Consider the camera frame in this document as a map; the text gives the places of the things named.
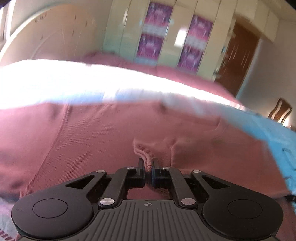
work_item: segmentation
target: metal screw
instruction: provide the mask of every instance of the metal screw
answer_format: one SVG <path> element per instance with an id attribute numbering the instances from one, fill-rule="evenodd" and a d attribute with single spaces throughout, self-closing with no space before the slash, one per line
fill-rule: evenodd
<path id="1" fill-rule="evenodd" d="M 193 205 L 195 204 L 195 200 L 193 198 L 183 198 L 181 200 L 181 203 L 183 203 L 184 205 Z"/>
<path id="2" fill-rule="evenodd" d="M 115 201 L 114 201 L 114 199 L 112 199 L 112 198 L 103 198 L 103 199 L 100 201 L 100 203 L 101 203 L 102 205 L 106 205 L 106 206 L 108 206 L 108 205 L 112 205 L 113 203 L 115 203 Z"/>

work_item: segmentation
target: purple poster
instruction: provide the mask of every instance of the purple poster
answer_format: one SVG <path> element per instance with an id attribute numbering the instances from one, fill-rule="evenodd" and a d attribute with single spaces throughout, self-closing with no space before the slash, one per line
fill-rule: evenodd
<path id="1" fill-rule="evenodd" d="M 185 45 L 181 53 L 178 68 L 196 72 L 202 59 L 203 51 Z"/>
<path id="2" fill-rule="evenodd" d="M 135 62 L 156 65 L 173 7 L 150 2 Z"/>
<path id="3" fill-rule="evenodd" d="M 213 23 L 202 17 L 194 15 L 189 27 L 188 36 L 193 36 L 196 39 L 208 41 Z"/>
<path id="4" fill-rule="evenodd" d="M 163 38 L 142 34 L 137 57 L 157 60 L 160 54 Z"/>
<path id="5" fill-rule="evenodd" d="M 179 69 L 197 72 L 213 23 L 194 15 L 178 63 Z"/>
<path id="6" fill-rule="evenodd" d="M 173 7 L 160 3 L 150 2 L 145 18 L 145 24 L 167 27 Z"/>

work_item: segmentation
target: bed sheet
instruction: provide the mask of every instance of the bed sheet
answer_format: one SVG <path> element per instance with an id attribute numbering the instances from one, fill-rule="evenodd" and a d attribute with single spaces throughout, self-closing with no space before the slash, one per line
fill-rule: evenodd
<path id="1" fill-rule="evenodd" d="M 11 209 L 14 204 L 14 200 L 0 197 L 0 240 L 15 241 L 17 236 L 17 230 L 11 219 Z"/>
<path id="2" fill-rule="evenodd" d="M 167 66 L 150 66 L 130 62 L 123 59 L 122 57 L 111 54 L 111 53 L 102 53 L 102 52 L 93 52 L 89 53 L 82 58 L 76 59 L 83 63 L 88 64 L 104 64 L 109 66 L 116 66 L 125 69 L 136 70 L 145 74 L 150 74 L 153 76 L 165 78 L 172 80 L 178 83 L 185 84 L 187 86 L 207 91 L 214 95 L 221 96 L 227 100 L 230 100 L 234 103 L 241 104 L 235 97 L 230 94 L 222 85 L 219 83 L 214 83 L 208 80 L 205 80 L 199 76 L 180 71 L 175 68 Z"/>
<path id="3" fill-rule="evenodd" d="M 176 81 L 104 65 L 28 60 L 0 69 L 0 76 L 1 80 L 8 80 L 1 81 L 0 109 L 43 102 L 161 100 L 171 108 L 197 115 L 220 115 L 268 143 L 288 189 L 296 194 L 296 133 L 247 111 L 238 102 Z"/>

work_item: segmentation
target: bed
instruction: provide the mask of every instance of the bed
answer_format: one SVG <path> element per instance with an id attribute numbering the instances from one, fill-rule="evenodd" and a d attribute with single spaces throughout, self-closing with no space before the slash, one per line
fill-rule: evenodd
<path id="1" fill-rule="evenodd" d="M 219 115 L 268 143 L 288 190 L 296 194 L 296 133 L 248 110 L 218 84 L 165 66 L 139 65 L 112 53 L 92 51 L 95 26 L 91 16 L 69 4 L 45 9 L 24 22 L 0 53 L 0 66 L 5 66 L 0 69 L 0 109 L 45 102 L 160 100 L 198 116 Z M 53 48 L 56 43 L 62 43 L 60 49 Z M 9 216 L 14 201 L 1 199 L 0 204 L 1 236 L 7 241 L 17 235 Z M 280 239 L 292 240 L 295 226 L 288 219 L 296 216 L 284 199 L 279 202 L 289 213 L 284 220 L 289 234 L 281 231 Z"/>

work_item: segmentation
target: wooden chair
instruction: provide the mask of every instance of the wooden chair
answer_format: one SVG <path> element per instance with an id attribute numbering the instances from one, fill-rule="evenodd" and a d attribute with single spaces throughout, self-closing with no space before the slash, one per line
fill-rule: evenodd
<path id="1" fill-rule="evenodd" d="M 285 114 L 285 116 L 283 117 L 283 119 L 281 120 L 281 124 L 284 123 L 285 119 L 288 117 L 288 115 L 292 112 L 292 106 L 285 101 L 283 98 L 279 98 L 279 101 L 276 104 L 276 107 L 272 110 L 272 112 L 270 112 L 268 118 L 271 118 L 272 120 L 275 121 L 279 121 L 282 116 Z"/>

